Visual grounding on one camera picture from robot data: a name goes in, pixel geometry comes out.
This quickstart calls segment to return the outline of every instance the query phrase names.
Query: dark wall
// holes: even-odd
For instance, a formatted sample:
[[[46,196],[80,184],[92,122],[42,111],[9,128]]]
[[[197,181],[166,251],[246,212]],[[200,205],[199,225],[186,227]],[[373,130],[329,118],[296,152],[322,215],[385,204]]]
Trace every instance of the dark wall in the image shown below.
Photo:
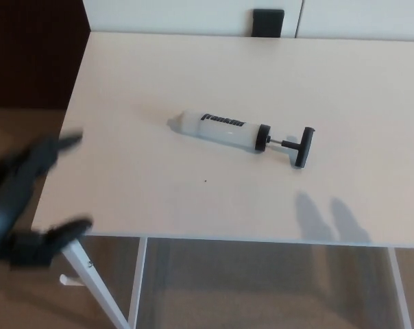
[[[0,0],[0,107],[66,109],[89,34],[82,0]]]

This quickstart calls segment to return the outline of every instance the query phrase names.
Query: white table leg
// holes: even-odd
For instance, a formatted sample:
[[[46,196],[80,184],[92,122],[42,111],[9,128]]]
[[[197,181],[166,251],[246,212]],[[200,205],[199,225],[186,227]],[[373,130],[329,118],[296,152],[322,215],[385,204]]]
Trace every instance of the white table leg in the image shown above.
[[[391,247],[388,248],[387,251],[388,251],[388,257],[389,257],[390,266],[391,266],[391,272],[393,274],[393,281],[394,281],[394,286],[396,289],[396,295],[398,298],[399,315],[402,321],[402,327],[404,329],[412,329],[410,315],[408,312],[408,305],[406,304],[406,299],[405,299],[404,285],[402,283],[402,278],[400,276],[396,251],[394,248],[391,248]]]
[[[62,252],[86,287],[96,298],[111,322],[117,329],[130,329],[117,303],[112,298],[108,288],[97,273],[79,241],[70,243]]]
[[[140,238],[137,252],[136,272],[134,274],[134,285],[132,287],[130,316],[128,322],[132,329],[137,326],[138,305],[140,304],[141,282],[145,268],[147,238]]]

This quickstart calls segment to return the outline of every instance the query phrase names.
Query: table top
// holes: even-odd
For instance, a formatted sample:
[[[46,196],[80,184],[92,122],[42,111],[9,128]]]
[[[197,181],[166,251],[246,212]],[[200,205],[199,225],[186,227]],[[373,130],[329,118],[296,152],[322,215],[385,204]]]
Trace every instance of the table top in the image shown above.
[[[316,129],[305,169],[184,136],[183,110]],[[34,219],[91,234],[414,247],[414,42],[92,33]]]

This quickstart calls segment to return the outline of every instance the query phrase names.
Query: black end cap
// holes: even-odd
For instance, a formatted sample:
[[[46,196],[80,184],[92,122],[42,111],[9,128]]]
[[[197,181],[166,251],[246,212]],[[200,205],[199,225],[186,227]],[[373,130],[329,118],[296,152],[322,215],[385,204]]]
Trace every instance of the black end cap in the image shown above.
[[[252,37],[279,38],[282,33],[284,10],[255,9],[253,10]]]
[[[271,127],[269,125],[260,125],[256,137],[256,144],[254,146],[254,149],[256,151],[263,152],[267,148],[267,143],[269,143],[269,141],[271,140],[271,137],[269,135],[270,130]]]

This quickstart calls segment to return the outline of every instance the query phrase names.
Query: white cabinet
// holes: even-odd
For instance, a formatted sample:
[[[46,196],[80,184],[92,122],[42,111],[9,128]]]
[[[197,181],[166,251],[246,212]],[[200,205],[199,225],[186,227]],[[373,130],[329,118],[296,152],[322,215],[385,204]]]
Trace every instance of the white cabinet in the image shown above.
[[[255,8],[283,9],[294,38],[302,0],[84,0],[92,31],[245,36]]]
[[[414,40],[414,0],[306,0],[297,37]]]

